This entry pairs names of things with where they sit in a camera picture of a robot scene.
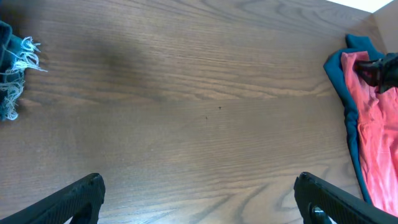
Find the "white wall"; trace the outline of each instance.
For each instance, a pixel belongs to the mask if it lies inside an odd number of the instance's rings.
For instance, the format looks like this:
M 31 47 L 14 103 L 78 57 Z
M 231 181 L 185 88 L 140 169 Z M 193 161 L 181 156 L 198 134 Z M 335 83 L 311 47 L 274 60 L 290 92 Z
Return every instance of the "white wall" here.
M 389 4 L 392 0 L 328 0 L 345 6 L 364 10 L 367 12 L 376 12 L 381 7 Z
M 398 0 L 374 13 L 388 52 L 398 52 Z

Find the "wood grain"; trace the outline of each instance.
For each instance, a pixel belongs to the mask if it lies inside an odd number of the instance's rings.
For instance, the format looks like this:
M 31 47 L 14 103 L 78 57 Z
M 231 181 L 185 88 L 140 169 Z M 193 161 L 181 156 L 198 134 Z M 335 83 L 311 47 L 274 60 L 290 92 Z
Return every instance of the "wood grain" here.
M 330 95 L 322 65 L 346 33 L 384 50 L 370 13 L 319 0 L 5 0 L 41 42 L 23 104 Z
M 0 124 L 0 218 L 91 172 L 100 223 L 301 223 L 309 171 L 360 197 L 322 65 L 367 12 L 328 1 L 3 0 L 42 45 Z
M 0 218 L 99 172 L 100 223 L 300 223 L 302 171 L 359 196 L 345 137 L 332 96 L 34 108 L 0 129 Z

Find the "folded cloth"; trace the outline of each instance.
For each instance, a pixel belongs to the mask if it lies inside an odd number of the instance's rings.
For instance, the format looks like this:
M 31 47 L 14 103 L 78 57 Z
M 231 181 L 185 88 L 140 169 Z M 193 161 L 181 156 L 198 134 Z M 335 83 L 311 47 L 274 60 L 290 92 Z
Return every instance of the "folded cloth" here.
M 384 55 L 378 52 L 374 47 L 369 37 L 358 37 L 355 35 L 348 34 L 346 36 L 347 49 L 341 49 L 333 54 L 323 68 L 326 71 L 332 85 L 335 87 L 337 94 L 339 95 L 341 102 L 344 106 L 345 125 L 347 129 L 347 144 L 351 160 L 353 161 L 354 170 L 356 177 L 358 178 L 358 184 L 361 188 L 363 199 L 367 203 L 372 203 L 369 196 L 369 192 L 366 189 L 365 181 L 361 171 L 361 165 L 359 162 L 359 150 L 358 150 L 358 110 L 355 102 L 351 97 L 346 83 L 344 81 L 344 74 L 341 67 L 341 54 L 367 51 L 371 60 L 383 58 Z
M 39 51 L 31 37 L 21 39 L 12 34 L 10 25 L 0 21 L 0 120 L 18 117 L 15 105 L 24 89 L 26 68 L 39 67 Z
M 359 112 L 359 161 L 373 205 L 398 217 L 398 88 L 383 94 L 353 70 L 367 52 L 341 56 L 345 83 Z

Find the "white fringe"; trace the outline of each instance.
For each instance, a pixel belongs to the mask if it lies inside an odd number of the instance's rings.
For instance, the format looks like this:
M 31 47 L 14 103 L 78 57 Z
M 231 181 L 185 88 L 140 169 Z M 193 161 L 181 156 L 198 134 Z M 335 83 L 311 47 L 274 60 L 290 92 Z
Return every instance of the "white fringe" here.
M 19 74 L 19 78 L 13 80 L 12 82 L 7 82 L 7 78 L 4 83 L 0 83 L 0 91 L 6 91 L 7 95 L 3 99 L 1 104 L 1 113 L 4 117 L 10 120 L 15 120 L 18 117 L 18 113 L 15 110 L 16 101 L 18 97 L 22 94 L 24 90 L 24 71 L 27 68 L 33 68 L 42 72 L 47 72 L 39 67 L 39 58 L 34 53 L 35 50 L 40 52 L 36 46 L 40 45 L 39 43 L 33 44 L 32 37 L 26 37 L 21 42 L 22 52 L 18 55 L 7 50 L 5 46 L 3 49 L 10 54 L 15 56 L 15 61 L 12 65 L 12 68 L 6 70 L 5 73 L 0 73 L 1 75 L 13 75 Z

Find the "red cloth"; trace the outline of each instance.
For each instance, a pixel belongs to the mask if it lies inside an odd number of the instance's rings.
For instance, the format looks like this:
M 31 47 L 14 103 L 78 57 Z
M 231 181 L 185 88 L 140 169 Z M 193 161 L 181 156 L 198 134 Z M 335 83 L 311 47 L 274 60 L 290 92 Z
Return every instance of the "red cloth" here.
M 358 108 L 359 161 L 373 205 L 398 217 L 398 89 L 378 94 L 353 70 L 367 52 L 341 56 L 345 82 Z

